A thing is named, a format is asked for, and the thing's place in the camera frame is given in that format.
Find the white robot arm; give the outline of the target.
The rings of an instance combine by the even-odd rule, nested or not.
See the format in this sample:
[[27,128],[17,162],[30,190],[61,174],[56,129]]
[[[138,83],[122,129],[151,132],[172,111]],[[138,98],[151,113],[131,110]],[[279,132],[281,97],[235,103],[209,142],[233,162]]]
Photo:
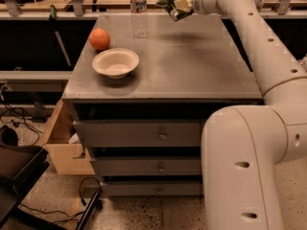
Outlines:
[[227,16],[264,99],[222,108],[206,121],[201,172],[208,230],[284,230],[274,166],[305,156],[307,73],[259,14],[255,0],[190,0]]

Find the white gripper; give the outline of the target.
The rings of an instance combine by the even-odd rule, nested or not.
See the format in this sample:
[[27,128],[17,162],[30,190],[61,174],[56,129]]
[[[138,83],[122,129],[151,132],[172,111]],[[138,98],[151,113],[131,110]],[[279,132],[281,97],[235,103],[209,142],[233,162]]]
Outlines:
[[175,7],[183,12],[193,11],[198,14],[220,14],[218,0],[175,0]]

